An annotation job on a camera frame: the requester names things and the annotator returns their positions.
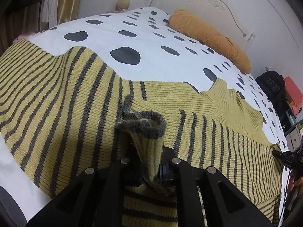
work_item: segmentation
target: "black dot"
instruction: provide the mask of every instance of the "black dot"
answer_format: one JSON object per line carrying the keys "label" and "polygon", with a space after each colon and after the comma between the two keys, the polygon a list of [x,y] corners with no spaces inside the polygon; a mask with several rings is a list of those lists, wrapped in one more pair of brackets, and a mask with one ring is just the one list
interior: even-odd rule
{"label": "black dot", "polygon": [[214,74],[213,71],[211,71],[210,69],[204,68],[203,72],[211,81],[215,82],[217,80],[216,74]]}
{"label": "black dot", "polygon": [[101,23],[103,23],[102,21],[96,20],[96,19],[89,19],[86,21],[89,24],[94,24],[94,25],[99,25]]}
{"label": "black dot", "polygon": [[87,39],[87,32],[78,31],[78,32],[67,33],[64,35],[64,38],[74,42],[84,41],[85,39]]}
{"label": "black dot", "polygon": [[226,61],[224,61],[224,63],[230,67],[230,65]]}
{"label": "black dot", "polygon": [[244,90],[244,88],[243,88],[242,85],[240,85],[239,83],[237,83],[237,85],[238,85],[242,90]]}
{"label": "black dot", "polygon": [[172,30],[169,30],[169,29],[168,29],[168,31],[170,31],[170,32],[172,32],[172,33],[176,33],[175,31],[172,31]]}
{"label": "black dot", "polygon": [[129,47],[112,50],[111,56],[116,61],[129,65],[137,65],[141,60],[139,52]]}
{"label": "black dot", "polygon": [[211,52],[212,54],[215,54],[215,52],[210,48],[208,48],[207,51]]}
{"label": "black dot", "polygon": [[199,93],[199,91],[196,89],[196,87],[194,87],[193,85],[191,85],[190,83],[188,83],[188,82],[185,82],[185,81],[183,81],[182,83],[187,83],[187,84],[189,84],[193,89],[194,89],[194,91],[196,91],[197,93]]}
{"label": "black dot", "polygon": [[256,99],[254,99],[255,100],[255,103],[258,105],[258,107],[260,108],[260,106],[259,106],[259,103],[256,101]]}
{"label": "black dot", "polygon": [[241,78],[237,78],[237,79],[241,82],[241,84],[245,85],[244,81]]}
{"label": "black dot", "polygon": [[131,18],[131,19],[134,19],[134,20],[137,20],[137,18],[134,18],[134,17],[130,17],[130,16],[127,16],[128,18]]}
{"label": "black dot", "polygon": [[136,24],[131,23],[131,22],[127,22],[127,21],[124,21],[123,23],[128,24],[128,25],[130,25],[130,26],[137,26]]}
{"label": "black dot", "polygon": [[164,36],[162,36],[162,35],[160,35],[160,34],[158,34],[158,33],[155,33],[155,32],[153,32],[155,35],[157,35],[157,36],[159,36],[159,37],[162,37],[162,38],[166,38],[166,37],[164,37]]}
{"label": "black dot", "polygon": [[136,34],[130,32],[130,31],[124,31],[124,30],[118,31],[118,33],[121,34],[121,35],[124,35],[124,36],[128,36],[128,37],[136,37],[137,36]]}
{"label": "black dot", "polygon": [[264,123],[264,124],[266,124],[267,122],[266,122],[266,120],[265,120],[265,118],[264,118],[263,114],[261,113],[261,111],[260,111],[260,110],[259,110],[258,112],[259,112],[259,113],[262,115],[262,117],[263,117],[263,123]]}
{"label": "black dot", "polygon": [[242,93],[240,91],[237,91],[237,93],[240,95],[241,99],[245,100],[245,97],[242,95]]}
{"label": "black dot", "polygon": [[217,68],[220,72],[222,72],[221,70],[220,70],[220,68],[219,67],[217,67],[216,65],[214,65],[214,67],[215,68]]}
{"label": "black dot", "polygon": [[180,40],[180,41],[182,41],[182,42],[184,41],[184,39],[183,39],[182,37],[174,36],[174,38],[175,38],[175,39],[178,39],[178,40]]}
{"label": "black dot", "polygon": [[185,47],[189,52],[193,53],[193,54],[197,54],[195,51],[191,50],[190,48],[188,47]]}
{"label": "black dot", "polygon": [[180,55],[178,51],[176,50],[173,50],[169,47],[166,47],[166,46],[161,46],[162,49],[164,49],[167,53],[170,53],[170,54],[173,54],[173,55]]}
{"label": "black dot", "polygon": [[154,28],[154,29],[158,29],[160,30],[158,27],[154,26],[154,25],[149,25],[151,28]]}
{"label": "black dot", "polygon": [[[251,92],[253,93],[253,91],[251,90]],[[253,93],[254,94],[254,96],[255,96],[255,98],[257,98],[257,96],[255,95],[255,93]]]}

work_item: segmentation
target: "metal bolt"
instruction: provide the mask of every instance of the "metal bolt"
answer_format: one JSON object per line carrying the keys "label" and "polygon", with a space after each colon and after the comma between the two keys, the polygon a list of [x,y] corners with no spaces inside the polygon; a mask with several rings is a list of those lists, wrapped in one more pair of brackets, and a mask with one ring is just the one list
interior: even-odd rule
{"label": "metal bolt", "polygon": [[172,159],[172,162],[173,162],[174,164],[180,164],[180,163],[181,163],[181,160],[180,160],[179,158],[173,158],[173,159]]}
{"label": "metal bolt", "polygon": [[211,173],[211,174],[215,174],[215,173],[217,172],[217,169],[214,168],[214,167],[212,167],[212,166],[210,166],[210,167],[207,168],[207,171],[208,171],[209,173]]}
{"label": "metal bolt", "polygon": [[86,173],[86,174],[93,174],[93,173],[94,173],[94,169],[91,168],[91,167],[86,168],[85,173]]}
{"label": "metal bolt", "polygon": [[129,163],[129,158],[122,158],[120,161],[122,164],[126,165]]}

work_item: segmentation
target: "gray stripe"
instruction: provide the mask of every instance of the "gray stripe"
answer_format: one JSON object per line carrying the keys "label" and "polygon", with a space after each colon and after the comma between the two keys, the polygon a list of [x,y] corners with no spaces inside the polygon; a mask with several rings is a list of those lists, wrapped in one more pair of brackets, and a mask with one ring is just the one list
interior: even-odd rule
{"label": "gray stripe", "polygon": [[81,120],[79,133],[78,133],[78,142],[77,142],[77,147],[76,147],[76,153],[75,153],[75,156],[74,156],[74,161],[73,161],[72,170],[71,170],[71,174],[70,174],[71,180],[73,178],[75,178],[77,173],[78,173],[78,166],[79,166],[80,157],[81,157],[81,153],[82,153],[82,149],[83,149],[84,137],[85,137],[86,127],[87,127],[87,121],[88,121],[88,118],[89,118],[89,114],[90,114],[90,111],[91,111],[91,106],[93,104],[93,100],[94,100],[96,91],[99,87],[99,84],[100,84],[101,79],[104,75],[106,67],[107,67],[107,65],[105,63],[103,63],[102,67],[100,68],[100,70],[99,70],[99,72],[98,72],[98,74],[97,74],[97,76],[94,80],[94,83],[91,87],[91,90],[88,94],[86,105],[85,105],[85,108],[83,110],[82,120]]}
{"label": "gray stripe", "polygon": [[[122,81],[122,78],[120,78],[116,123],[119,122],[120,118],[122,117],[122,93],[123,93],[123,81]],[[113,147],[112,147],[112,153],[111,153],[111,163],[115,162],[117,159],[117,156],[118,156],[117,153],[118,153],[118,146],[119,146],[119,136],[120,136],[120,130],[115,129]]]}
{"label": "gray stripe", "polygon": [[199,168],[203,168],[204,158],[205,158],[205,150],[206,150],[206,127],[207,127],[207,119],[203,116],[203,126],[202,126],[202,148],[201,148],[201,156],[199,162]]}
{"label": "gray stripe", "polygon": [[220,130],[221,130],[221,156],[220,156],[219,171],[222,171],[223,158],[224,158],[224,133],[223,133],[223,125],[222,124],[220,124]]}
{"label": "gray stripe", "polygon": [[[62,59],[61,59],[61,61],[60,61],[60,64],[59,64],[59,67],[58,67],[58,69],[55,71],[55,73],[54,73],[54,75],[53,75],[53,76],[55,76],[55,74],[57,74],[59,68],[61,68],[60,74],[58,75],[58,78],[57,78],[56,83],[55,83],[54,86],[56,86],[56,85],[58,84],[58,81],[59,81],[60,76],[61,76],[61,74],[62,74],[62,69],[63,69],[63,68],[62,68],[61,66],[62,66],[63,60],[64,60],[64,57],[62,57]],[[31,154],[32,154],[32,152],[33,152],[33,149],[34,149],[35,143],[36,143],[36,141],[37,141],[37,138],[38,138],[38,136],[39,136],[39,134],[40,134],[40,131],[41,131],[41,129],[42,129],[42,127],[43,127],[43,125],[44,125],[44,123],[45,123],[45,121],[46,121],[48,115],[50,114],[50,112],[51,112],[51,110],[52,110],[52,108],[53,108],[55,102],[56,102],[57,99],[58,99],[58,96],[59,96],[59,93],[60,93],[60,91],[61,91],[61,88],[62,88],[62,82],[61,82],[61,85],[60,85],[60,87],[59,87],[59,90],[57,91],[57,94],[55,95],[55,97],[53,98],[53,100],[51,101],[51,103],[49,104],[49,106],[47,107],[47,110],[46,110],[45,113],[43,114],[43,117],[42,117],[42,119],[40,120],[40,122],[39,122],[39,124],[38,124],[38,126],[37,126],[37,128],[36,128],[36,130],[35,130],[35,132],[34,132],[34,135],[33,135],[32,139],[31,139],[31,142],[30,142],[28,151],[27,151],[26,155],[23,157],[23,159],[22,159],[22,161],[21,161],[21,164],[20,164],[20,167],[21,167],[21,169],[22,169],[23,171],[25,170],[25,167],[27,166],[27,163],[28,163],[29,159],[31,158]]]}
{"label": "gray stripe", "polygon": [[[252,151],[256,152],[255,141],[252,141],[252,142],[253,142],[253,149],[251,150],[251,158],[252,158]],[[256,176],[257,176],[257,163],[256,163],[257,159],[256,159],[256,153],[254,153],[254,155],[255,155],[255,159],[254,159],[255,163],[252,164],[252,177],[253,177],[253,181],[255,182],[255,166],[256,166]],[[256,191],[257,191],[257,199],[258,199],[258,201],[256,203],[260,204],[261,201],[260,201],[259,196],[261,196],[261,195],[260,195],[260,189],[259,189],[258,185],[257,185]]]}
{"label": "gray stripe", "polygon": [[249,200],[252,202],[254,201],[255,202],[255,196],[254,196],[254,190],[252,190],[252,193],[253,193],[253,199],[250,195],[250,185],[249,185],[249,181],[250,181],[250,178],[249,178],[249,175],[250,175],[250,162],[249,162],[249,151],[248,151],[248,137],[246,137],[246,140],[247,140],[247,143],[246,143],[246,148],[247,148],[247,161],[248,161],[248,168],[247,168],[247,163],[246,163],[246,159],[245,159],[245,156],[244,156],[244,163],[245,163],[245,168],[246,168],[246,173],[247,173],[247,194],[248,194],[248,197],[249,197]]}
{"label": "gray stripe", "polygon": [[216,122],[212,120],[212,157],[210,160],[210,166],[214,166],[216,155]]}
{"label": "gray stripe", "polygon": [[3,97],[3,96],[8,92],[8,90],[13,86],[13,84],[14,84],[20,77],[22,77],[22,76],[26,73],[26,71],[27,71],[28,69],[30,69],[30,68],[31,68],[32,66],[34,66],[38,61],[40,61],[42,58],[44,58],[44,57],[47,55],[47,54],[44,54],[38,61],[36,61],[35,63],[31,64],[25,71],[22,71],[22,69],[25,68],[29,63],[31,63],[33,60],[37,59],[40,55],[43,54],[43,52],[40,52],[36,57],[34,57],[34,58],[33,58],[32,60],[30,60],[28,63],[24,64],[27,60],[29,60],[31,57],[33,57],[33,55],[36,54],[39,50],[40,50],[40,49],[37,49],[34,53],[32,53],[29,57],[27,57],[24,61],[22,61],[18,66],[16,66],[12,71],[10,71],[10,73],[9,73],[5,78],[2,79],[2,83],[3,83],[4,80],[6,80],[6,79],[9,77],[9,80],[8,80],[6,83],[3,84],[3,86],[0,88],[0,90],[2,90],[4,87],[6,87],[6,85],[9,83],[9,81],[10,81],[11,79],[14,79],[14,77],[15,77],[17,74],[19,74],[20,72],[22,72],[22,73],[18,76],[18,78],[15,79],[15,80],[13,81],[13,83],[10,84],[10,86],[7,88],[7,90],[6,90],[4,93],[2,93],[2,94],[0,95],[0,97]]}
{"label": "gray stripe", "polygon": [[143,81],[140,82],[140,86],[141,86],[142,99],[147,101],[146,89],[145,89],[145,84]]}
{"label": "gray stripe", "polygon": [[[43,55],[41,58],[39,58],[39,60],[35,61],[34,64],[38,63],[38,62],[39,62],[41,59],[43,59],[45,56],[46,56],[46,55]],[[20,87],[20,83],[24,82],[24,80],[26,80],[26,79],[27,79],[31,74],[33,74],[36,70],[38,70],[39,68],[41,68],[42,66],[44,66],[46,63],[48,63],[52,58],[53,58],[53,56],[52,56],[51,58],[49,58],[46,62],[44,62],[43,64],[41,64],[40,66],[38,66],[36,69],[34,69],[33,71],[31,71],[29,74],[27,74],[27,75],[26,75],[26,76],[25,76],[25,77],[24,77],[16,86],[15,86],[15,88],[14,88],[12,91],[10,91],[9,96],[8,96],[3,102],[0,103],[0,106],[3,106],[3,105],[10,99],[10,97],[11,97],[12,94],[16,91],[16,89],[17,89],[18,87]],[[21,75],[19,75],[19,76],[13,81],[13,83],[6,89],[6,91],[3,93],[3,95],[5,95],[5,94],[10,90],[10,88],[16,83],[17,80],[19,80],[19,78],[20,78],[21,76],[23,76],[23,74],[24,74],[26,71],[24,71]],[[39,74],[36,75],[33,79],[31,79],[30,82],[27,82],[24,86],[22,86],[22,88],[20,88],[20,90],[18,91],[18,93],[15,95],[13,101],[10,103],[10,106],[14,103],[14,101],[16,100],[16,98],[17,98],[17,96],[20,94],[20,92],[21,92],[28,84],[30,84],[34,79],[36,79],[38,76],[39,76]],[[6,109],[5,111],[0,112],[0,114],[1,114],[1,115],[2,115],[2,114],[5,114],[5,113],[7,113],[8,110],[9,110],[9,109]]]}
{"label": "gray stripe", "polygon": [[66,141],[67,141],[67,137],[69,135],[69,129],[72,123],[72,116],[73,116],[73,112],[74,112],[74,107],[75,107],[75,102],[77,99],[77,95],[79,93],[80,87],[85,79],[85,76],[90,68],[90,66],[93,63],[93,59],[95,59],[97,57],[97,55],[95,53],[93,53],[91,55],[91,57],[87,60],[87,62],[85,63],[85,66],[82,68],[82,71],[77,79],[77,82],[75,84],[73,93],[72,93],[72,97],[69,103],[69,110],[67,113],[67,119],[66,119],[66,124],[65,124],[65,128],[64,128],[64,132],[63,132],[63,136],[61,139],[61,144],[59,147],[59,151],[57,154],[57,158],[56,158],[56,162],[55,162],[55,166],[54,166],[54,170],[53,170],[53,174],[52,174],[52,180],[51,180],[51,185],[50,185],[50,194],[51,196],[55,195],[56,192],[56,187],[57,187],[57,180],[58,180],[58,175],[59,175],[59,170],[60,170],[60,166],[62,163],[62,159],[63,159],[63,155],[64,155],[64,151],[65,151],[65,147],[66,147]]}
{"label": "gray stripe", "polygon": [[129,93],[134,96],[134,83],[133,81],[129,81]]}
{"label": "gray stripe", "polygon": [[[53,65],[53,67],[51,68],[51,70],[46,74],[49,75],[53,69],[55,68],[57,61],[58,61],[59,57],[57,57],[57,60],[55,61],[55,64]],[[25,112],[27,111],[27,109],[31,106],[31,104],[37,99],[37,97],[41,94],[41,92],[44,90],[44,88],[50,83],[50,81],[52,81],[52,79],[55,77],[56,73],[58,72],[60,66],[56,69],[55,73],[52,75],[52,77],[42,86],[42,88],[40,88],[40,90],[35,94],[35,96],[31,99],[31,101],[26,105],[26,107],[22,110],[20,117],[23,117],[23,115],[25,114]],[[52,92],[52,90],[55,88],[55,86],[57,85],[57,82],[47,91],[47,93],[42,97],[42,99],[40,100],[40,102],[38,103],[38,105],[36,106],[36,108],[34,109],[34,111],[31,113],[31,115],[29,116],[28,121],[25,124],[25,127],[22,131],[22,135],[20,136],[20,138],[18,139],[17,142],[15,142],[15,144],[12,146],[12,150],[11,153],[15,154],[16,150],[21,146],[23,139],[26,136],[26,133],[31,125],[32,120],[34,119],[35,115],[37,114],[38,110],[40,109],[41,105],[43,104],[43,102],[45,101],[45,99],[47,98],[47,96]],[[15,127],[10,131],[10,134],[14,134],[15,131],[18,129],[18,126],[21,122],[22,118],[19,118]]]}
{"label": "gray stripe", "polygon": [[228,158],[227,158],[227,179],[229,180],[229,169],[230,169],[230,159],[231,159],[231,150],[230,150],[230,142],[229,142],[229,129],[226,127],[226,135],[227,135],[227,145],[228,145]]}
{"label": "gray stripe", "polygon": [[101,144],[102,144],[102,139],[103,139],[103,132],[104,132],[104,126],[105,126],[105,121],[106,121],[106,116],[107,116],[107,110],[109,108],[109,102],[112,96],[112,89],[113,89],[113,84],[114,84],[114,79],[115,79],[116,73],[113,71],[111,79],[109,81],[109,86],[107,89],[107,93],[103,102],[103,108],[101,111],[100,115],[100,120],[99,120],[99,125],[98,125],[98,130],[96,134],[96,143],[94,146],[94,153],[93,153],[93,159],[91,162],[92,168],[98,168],[98,160],[100,156],[100,149],[101,149]]}
{"label": "gray stripe", "polygon": [[234,148],[234,185],[237,187],[237,153],[236,146],[234,145],[234,130],[232,130],[232,145]]}
{"label": "gray stripe", "polygon": [[[45,62],[44,62],[42,65],[40,65],[40,66],[45,65],[45,64],[48,63],[52,58],[53,58],[53,56],[52,56],[51,58],[49,58],[47,61],[45,61]],[[36,77],[38,77],[38,76],[40,76],[42,73],[44,73],[50,66],[51,66],[51,64],[50,64],[49,66],[47,66],[43,71],[41,71]],[[34,81],[34,80],[36,79],[36,77],[34,77],[34,78],[31,79],[28,83],[26,83],[25,86],[27,86],[30,82]],[[40,82],[41,82],[42,80],[43,80],[43,79],[41,79],[38,83],[36,83],[28,92],[26,92],[26,93],[22,96],[22,98],[19,100],[18,104],[16,105],[16,107],[15,107],[13,113],[10,115],[10,117],[9,117],[7,120],[1,122],[1,124],[0,124],[0,129],[2,129],[4,125],[7,125],[8,123],[10,123],[10,122],[13,120],[13,118],[15,117],[15,114],[16,114],[16,112],[17,112],[19,106],[21,105],[21,103],[22,103],[22,102],[27,98],[27,96],[29,96],[29,94],[30,94],[30,93],[31,93],[31,92],[40,84]],[[0,114],[1,114],[1,115],[2,115],[2,114],[6,114],[6,113],[12,108],[13,102],[14,102],[14,101],[12,101],[12,103],[9,105],[9,107],[8,107],[6,110],[0,112]],[[25,106],[25,108],[23,109],[23,111],[22,111],[22,113],[20,114],[19,117],[23,117],[23,115],[24,115],[24,113],[25,113],[24,110],[27,109],[31,104],[32,104],[32,101],[30,101],[30,102]],[[20,124],[20,122],[21,122],[21,119],[19,118],[19,119],[17,120],[17,123],[16,123],[15,127],[18,127],[18,125]],[[4,137],[4,140],[5,140],[5,141],[7,141],[7,139],[11,136],[11,134],[13,134],[13,133],[15,132],[14,129],[11,130],[11,131],[9,131],[9,132],[7,132],[7,133],[5,134],[5,137]]]}
{"label": "gray stripe", "polygon": [[[257,157],[258,157],[258,160],[256,160],[256,162],[257,161],[259,161],[259,154],[261,153],[261,151],[259,151],[259,143],[257,142],[256,143],[257,144],[257,147],[258,147],[258,153],[257,153]],[[260,163],[257,163],[258,164],[258,172],[259,172],[259,187],[261,187],[261,177],[262,177],[262,181],[264,180],[263,179],[263,173],[262,173],[262,171],[260,170]],[[261,191],[261,193],[262,193],[262,195],[264,196],[264,198],[262,198],[262,196],[261,196],[261,200],[262,200],[262,202],[265,200],[265,194],[264,194],[264,191],[263,190],[260,190]]]}
{"label": "gray stripe", "polygon": [[162,222],[178,222],[178,219],[175,217],[160,216],[146,211],[137,211],[127,208],[123,208],[123,214],[137,218],[155,219]]}
{"label": "gray stripe", "polygon": [[196,113],[192,112],[192,124],[190,130],[190,142],[189,142],[189,150],[187,155],[187,162],[191,163],[192,156],[194,154],[194,141],[195,141],[195,131],[196,131],[196,124],[197,124],[197,115]]}
{"label": "gray stripe", "polygon": [[175,140],[175,144],[174,144],[174,148],[173,148],[176,157],[178,157],[178,155],[179,155],[179,147],[180,147],[180,143],[181,143],[185,119],[186,119],[186,113],[184,110],[180,109],[180,123],[179,123],[179,128],[178,128],[178,132],[177,132],[177,136],[176,136],[176,140]]}
{"label": "gray stripe", "polygon": [[[242,146],[244,146],[244,136],[242,135]],[[242,156],[240,152],[240,134],[238,133],[238,151],[239,151],[239,157],[240,157],[240,163],[241,163],[241,180],[240,180],[240,185],[241,185],[241,192],[244,194],[244,186],[243,186],[243,176],[244,176],[244,168],[243,168],[243,161],[242,161]]]}
{"label": "gray stripe", "polygon": [[[71,54],[73,49],[70,49],[69,52],[68,52],[68,57],[67,57],[67,60],[66,62],[68,62],[68,59],[69,59],[69,56]],[[39,187],[40,185],[40,178],[41,178],[41,174],[42,174],[42,169],[43,169],[43,166],[44,166],[44,161],[45,161],[45,158],[46,158],[46,155],[48,153],[48,150],[49,150],[49,147],[51,145],[51,142],[52,142],[52,139],[53,139],[53,136],[55,134],[55,131],[56,131],[56,128],[57,128],[57,125],[59,123],[59,120],[61,118],[61,114],[62,114],[62,110],[63,110],[63,105],[64,105],[64,102],[65,102],[65,96],[66,96],[66,91],[67,91],[67,87],[68,87],[68,82],[69,82],[69,78],[72,74],[72,71],[74,69],[74,66],[75,64],[77,63],[79,57],[81,56],[81,54],[83,53],[83,51],[85,50],[85,47],[81,47],[78,52],[76,53],[72,63],[71,63],[71,66],[69,68],[69,72],[67,74],[67,77],[66,77],[66,84],[65,84],[65,88],[64,88],[64,93],[63,93],[63,96],[62,96],[62,101],[61,101],[61,105],[60,105],[60,108],[59,108],[59,111],[57,113],[57,116],[53,122],[53,125],[52,125],[52,128],[50,130],[50,133],[48,134],[47,136],[47,139],[46,139],[46,142],[44,144],[44,147],[43,147],[43,150],[42,150],[42,153],[40,155],[40,158],[39,158],[39,163],[38,163],[38,167],[35,171],[35,175],[34,175],[34,183]],[[55,193],[53,193],[51,195],[51,198],[54,198],[55,197]]]}

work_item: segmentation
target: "bed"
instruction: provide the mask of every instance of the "bed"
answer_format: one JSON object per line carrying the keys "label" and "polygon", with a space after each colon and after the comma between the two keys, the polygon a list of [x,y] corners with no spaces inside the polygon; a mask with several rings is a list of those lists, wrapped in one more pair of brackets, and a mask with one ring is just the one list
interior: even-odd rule
{"label": "bed", "polygon": [[[227,0],[220,1],[223,0],[206,0],[208,22],[214,18],[212,13],[219,16],[220,21],[226,18],[226,23],[217,29],[226,35],[229,33],[229,37],[247,50],[255,36],[253,31],[236,22],[235,13],[229,7],[227,9]],[[201,92],[210,89],[214,78],[221,78],[227,82],[227,88],[236,89],[241,98],[262,113],[266,137],[286,151],[279,118],[253,76],[240,72],[231,61],[206,45],[169,27],[169,14],[175,8],[195,8],[192,2],[190,7],[187,4],[185,0],[153,0],[152,5],[156,7],[70,21],[30,36],[28,40],[53,55],[63,54],[74,46],[90,48],[124,79],[186,82]],[[194,12],[199,15],[201,9]],[[0,185],[12,195],[29,220],[50,199],[20,169],[2,136],[0,151]],[[288,171],[284,170],[280,205],[283,204],[287,175]]]}

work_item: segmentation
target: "mustard pillow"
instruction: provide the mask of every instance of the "mustard pillow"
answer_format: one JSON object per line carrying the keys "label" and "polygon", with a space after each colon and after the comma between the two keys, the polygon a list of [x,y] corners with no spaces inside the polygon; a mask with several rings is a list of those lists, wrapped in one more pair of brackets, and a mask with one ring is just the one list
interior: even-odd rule
{"label": "mustard pillow", "polygon": [[245,52],[229,38],[193,13],[176,9],[169,19],[172,29],[196,39],[229,59],[241,72],[250,73],[250,61]]}

